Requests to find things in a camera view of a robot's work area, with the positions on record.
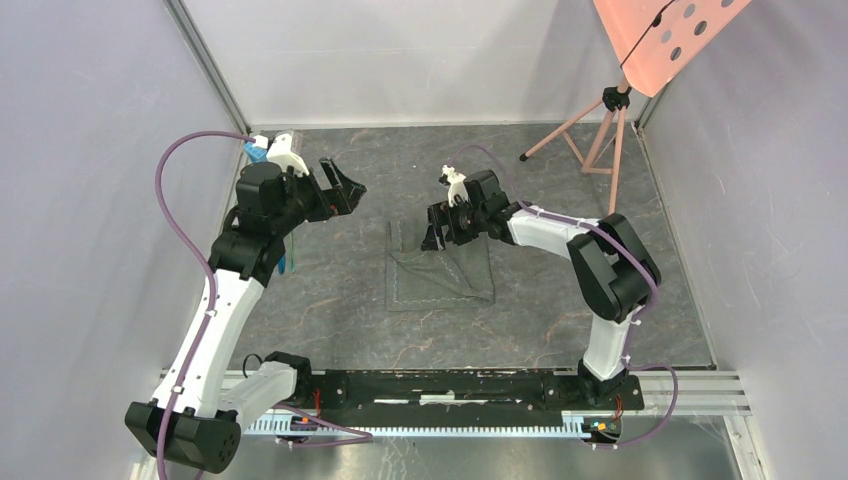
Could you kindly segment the blue toy block stack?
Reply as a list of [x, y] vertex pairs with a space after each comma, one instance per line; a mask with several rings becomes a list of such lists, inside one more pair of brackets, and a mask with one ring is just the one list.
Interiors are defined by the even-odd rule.
[[243, 145], [243, 150], [251, 163], [261, 163], [267, 161], [267, 149], [257, 146], [255, 143], [247, 142]]

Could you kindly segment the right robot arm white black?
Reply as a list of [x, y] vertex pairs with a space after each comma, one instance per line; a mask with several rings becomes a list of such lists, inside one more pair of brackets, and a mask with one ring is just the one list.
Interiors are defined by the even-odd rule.
[[485, 234], [571, 263], [593, 314], [589, 344], [578, 364], [577, 392], [591, 408], [606, 406], [627, 376], [625, 350], [633, 317], [661, 283], [659, 269], [632, 225], [616, 213], [580, 220], [512, 202], [491, 170], [465, 176], [445, 166], [439, 181], [448, 196], [427, 210], [422, 250], [464, 245]]

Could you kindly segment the pink perforated board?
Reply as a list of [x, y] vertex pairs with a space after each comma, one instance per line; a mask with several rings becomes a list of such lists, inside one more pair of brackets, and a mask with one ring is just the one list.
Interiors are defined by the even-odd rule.
[[639, 93], [653, 97], [711, 42], [750, 0], [594, 0], [620, 62]]

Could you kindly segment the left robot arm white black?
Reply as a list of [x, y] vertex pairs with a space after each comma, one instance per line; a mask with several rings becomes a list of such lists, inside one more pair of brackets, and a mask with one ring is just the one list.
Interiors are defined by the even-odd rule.
[[260, 162], [242, 170], [236, 203], [210, 255], [200, 259], [204, 290], [180, 350], [150, 400], [131, 403], [125, 414], [128, 430], [159, 465], [218, 474], [267, 410], [313, 400], [310, 361], [279, 351], [236, 386], [222, 384], [246, 320], [285, 255], [286, 237], [304, 223], [351, 214], [367, 192], [332, 159], [320, 166], [327, 189], [311, 169]]

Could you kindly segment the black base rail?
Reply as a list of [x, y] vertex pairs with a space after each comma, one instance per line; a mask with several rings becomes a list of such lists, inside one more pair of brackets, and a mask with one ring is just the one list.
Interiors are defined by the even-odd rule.
[[595, 381], [574, 369], [326, 370], [285, 402], [352, 428], [542, 427], [564, 412], [645, 407], [636, 376]]

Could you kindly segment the grey cloth napkin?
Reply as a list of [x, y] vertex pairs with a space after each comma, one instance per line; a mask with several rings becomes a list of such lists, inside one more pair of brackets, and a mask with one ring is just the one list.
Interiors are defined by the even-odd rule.
[[385, 307], [389, 311], [478, 308], [495, 303], [486, 238], [440, 251], [423, 251], [426, 221], [386, 225]]

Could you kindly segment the pink tripod stand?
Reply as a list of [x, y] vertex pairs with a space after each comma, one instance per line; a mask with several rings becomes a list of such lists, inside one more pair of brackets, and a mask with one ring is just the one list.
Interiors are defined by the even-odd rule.
[[[610, 190], [607, 213], [615, 213], [618, 199], [626, 117], [631, 105], [631, 92], [632, 86], [625, 77], [622, 77], [617, 85], [605, 87], [601, 95], [588, 107], [576, 116], [559, 125], [538, 143], [521, 153], [518, 157], [519, 161], [526, 162], [540, 149], [551, 143], [555, 138], [562, 137], [571, 149], [575, 158], [579, 161], [580, 168], [583, 173], [606, 175], [609, 177]], [[569, 134], [569, 129], [600, 107], [604, 108], [605, 114], [598, 126], [589, 150], [586, 153], [583, 153]], [[598, 167], [597, 162], [601, 159], [602, 155], [606, 152], [610, 145], [613, 146], [611, 166]]]

